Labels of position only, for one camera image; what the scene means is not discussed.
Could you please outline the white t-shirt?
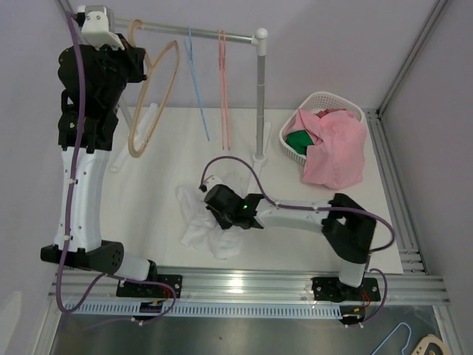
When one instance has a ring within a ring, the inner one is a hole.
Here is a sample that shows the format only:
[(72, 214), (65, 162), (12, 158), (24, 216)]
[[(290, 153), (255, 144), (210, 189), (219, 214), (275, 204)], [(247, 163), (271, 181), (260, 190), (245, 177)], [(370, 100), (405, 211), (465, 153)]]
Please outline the white t-shirt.
[(176, 189), (176, 198), (186, 222), (180, 243), (217, 260), (227, 260), (241, 253), (243, 230), (237, 227), (222, 229), (204, 203), (204, 193), (191, 185)]

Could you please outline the blue wire hanger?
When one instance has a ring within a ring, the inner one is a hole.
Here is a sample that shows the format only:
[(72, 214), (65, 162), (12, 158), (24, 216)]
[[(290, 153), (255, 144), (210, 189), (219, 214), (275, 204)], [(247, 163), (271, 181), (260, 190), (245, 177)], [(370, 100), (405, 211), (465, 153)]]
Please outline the blue wire hanger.
[(187, 39), (184, 40), (184, 47), (185, 47), (185, 50), (186, 50), (189, 69), (191, 71), (191, 78), (192, 78), (192, 82), (193, 82), (193, 86), (194, 86), (194, 93), (195, 93), (195, 96), (196, 96), (196, 99), (197, 99), (197, 105), (198, 105), (198, 108), (199, 108), (199, 111), (200, 111), (200, 116), (201, 116), (202, 123), (203, 123), (203, 129), (204, 129), (207, 141), (210, 141), (211, 140), (210, 139), (210, 134), (209, 134), (209, 131), (208, 131), (208, 126), (207, 126), (207, 122), (206, 122), (206, 119), (205, 119), (205, 114), (204, 114), (204, 111), (203, 111), (203, 102), (202, 102), (202, 98), (201, 98), (200, 85), (199, 85), (199, 81), (198, 81), (198, 77), (197, 77), (196, 66), (195, 66), (195, 63), (194, 63), (192, 29), (190, 27), (187, 27), (187, 31), (188, 31), (188, 37), (187, 37)]

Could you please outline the green t-shirt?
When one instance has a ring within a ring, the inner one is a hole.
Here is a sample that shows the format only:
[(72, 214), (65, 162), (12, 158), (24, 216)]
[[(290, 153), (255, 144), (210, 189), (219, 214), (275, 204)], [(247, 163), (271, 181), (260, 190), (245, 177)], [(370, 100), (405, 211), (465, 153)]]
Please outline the green t-shirt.
[(298, 130), (288, 133), (285, 138), (285, 143), (291, 147), (299, 155), (307, 155), (309, 146), (314, 145), (314, 137), (306, 130)]

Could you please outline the light pink t-shirt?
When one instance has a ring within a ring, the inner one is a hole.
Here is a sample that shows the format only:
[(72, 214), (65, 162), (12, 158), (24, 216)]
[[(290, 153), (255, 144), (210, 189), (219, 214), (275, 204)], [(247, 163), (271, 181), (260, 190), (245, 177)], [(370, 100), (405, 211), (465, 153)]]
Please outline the light pink t-shirt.
[(355, 113), (338, 109), (318, 116), (299, 109), (296, 121), (313, 140), (306, 151), (304, 183), (340, 190), (362, 182), (367, 128)]

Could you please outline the pink wire hanger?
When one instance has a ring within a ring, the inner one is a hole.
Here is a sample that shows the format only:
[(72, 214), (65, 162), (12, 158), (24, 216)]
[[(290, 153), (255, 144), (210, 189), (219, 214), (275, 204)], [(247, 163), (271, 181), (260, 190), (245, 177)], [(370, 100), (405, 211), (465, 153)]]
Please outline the pink wire hanger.
[(231, 150), (231, 120), (228, 106), (228, 84), (226, 78), (226, 34), (223, 30), (219, 31), (219, 61), (220, 61), (220, 89), (221, 89), (221, 110), (222, 110), (222, 133), (226, 142), (226, 149)]
[(218, 39), (218, 63), (220, 76), (220, 110), (221, 110), (221, 142), (222, 149), (225, 150), (226, 139), (226, 88), (225, 88), (225, 33), (222, 30), (217, 31)]

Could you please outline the dusty red t-shirt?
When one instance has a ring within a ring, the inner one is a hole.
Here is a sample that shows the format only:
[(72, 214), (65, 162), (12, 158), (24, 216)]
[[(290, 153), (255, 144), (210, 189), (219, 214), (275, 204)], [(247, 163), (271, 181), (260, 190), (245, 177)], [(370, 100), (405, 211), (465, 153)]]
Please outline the dusty red t-shirt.
[(321, 110), (321, 111), (317, 112), (316, 115), (319, 118), (323, 118), (324, 116), (329, 115), (330, 113), (343, 112), (343, 111), (344, 111), (344, 109), (325, 109), (325, 110)]

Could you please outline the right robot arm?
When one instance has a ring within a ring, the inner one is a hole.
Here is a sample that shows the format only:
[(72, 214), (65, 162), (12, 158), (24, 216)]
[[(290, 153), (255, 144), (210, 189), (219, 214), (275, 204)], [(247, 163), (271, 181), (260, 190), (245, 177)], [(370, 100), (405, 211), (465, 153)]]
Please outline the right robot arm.
[(350, 300), (362, 292), (376, 219), (347, 195), (336, 193), (321, 203), (272, 203), (263, 194), (240, 197), (217, 184), (206, 193), (204, 203), (222, 229), (281, 227), (323, 235), (341, 259), (338, 294)]

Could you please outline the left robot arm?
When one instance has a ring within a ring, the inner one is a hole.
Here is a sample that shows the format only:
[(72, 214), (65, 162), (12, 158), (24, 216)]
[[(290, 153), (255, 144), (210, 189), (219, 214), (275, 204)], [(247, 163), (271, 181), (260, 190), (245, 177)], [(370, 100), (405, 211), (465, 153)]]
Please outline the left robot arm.
[(120, 242), (104, 240), (100, 228), (103, 178), (118, 125), (118, 101), (127, 84), (145, 80), (144, 57), (143, 48), (129, 44), (122, 50), (80, 44), (60, 54), (62, 212), (55, 239), (41, 249), (40, 258), (134, 279), (133, 288), (150, 297), (159, 288), (159, 278), (149, 272), (151, 262), (126, 253)]

